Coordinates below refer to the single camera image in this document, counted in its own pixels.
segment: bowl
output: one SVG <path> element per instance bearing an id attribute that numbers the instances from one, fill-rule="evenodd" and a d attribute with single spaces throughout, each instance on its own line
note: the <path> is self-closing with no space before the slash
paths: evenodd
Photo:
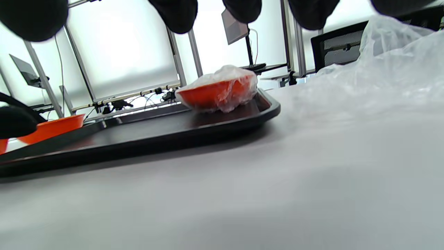
<path id="1" fill-rule="evenodd" d="M 8 147 L 8 139 L 0 140 L 0 154 L 4 154 L 6 152 L 6 148 Z"/>
<path id="2" fill-rule="evenodd" d="M 231 100 L 240 100 L 247 96 L 251 87 L 251 78 L 252 76 L 245 76 L 235 80 L 199 86 L 194 89 L 181 90 L 178 95 L 190 107 L 213 110 Z"/>
<path id="3" fill-rule="evenodd" d="M 34 144 L 79 129 L 83 126 L 84 116 L 84 114 L 81 114 L 39 123 L 37 125 L 37 131 L 30 135 L 19 137 L 18 139 L 27 144 Z"/>

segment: office chair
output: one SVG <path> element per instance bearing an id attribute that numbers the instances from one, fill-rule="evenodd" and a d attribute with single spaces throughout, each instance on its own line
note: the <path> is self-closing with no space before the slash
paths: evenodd
<path id="1" fill-rule="evenodd" d="M 419 27 L 439 30 L 444 16 L 443 6 L 423 9 L 397 17 L 401 22 Z M 311 39 L 316 72 L 332 64 L 345 65 L 359 57 L 362 33 L 368 21 L 353 24 L 315 36 Z"/>

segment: black tray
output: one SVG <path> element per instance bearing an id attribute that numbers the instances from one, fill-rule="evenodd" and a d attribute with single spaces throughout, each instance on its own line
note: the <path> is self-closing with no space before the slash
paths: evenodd
<path id="1" fill-rule="evenodd" d="M 1 155 L 0 177 L 233 139 L 259 128 L 280 111 L 280 104 L 259 89 L 253 100 L 230 113 L 196 113 L 178 104 L 115 117 Z"/>

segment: monitor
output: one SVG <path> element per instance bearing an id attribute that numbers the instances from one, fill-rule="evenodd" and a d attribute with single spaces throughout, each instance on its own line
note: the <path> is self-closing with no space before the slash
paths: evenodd
<path id="1" fill-rule="evenodd" d="M 248 35 L 248 26 L 237 21 L 227 9 L 222 12 L 222 21 L 228 45 Z"/>
<path id="2" fill-rule="evenodd" d="M 25 79 L 26 83 L 29 86 L 43 89 L 42 82 L 41 82 L 39 76 L 35 73 L 32 66 L 29 63 L 11 55 L 11 54 L 10 54 L 10 56 L 11 56 L 12 60 L 14 61 L 14 63 L 16 64 L 17 68 L 19 69 L 20 73 L 22 74 L 23 78 Z"/>

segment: white table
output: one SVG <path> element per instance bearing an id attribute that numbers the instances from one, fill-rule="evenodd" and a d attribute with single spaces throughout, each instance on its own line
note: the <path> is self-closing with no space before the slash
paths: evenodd
<path id="1" fill-rule="evenodd" d="M 309 129 L 295 91 L 238 142 L 1 184 L 0 249 L 443 249 L 444 119 Z"/>

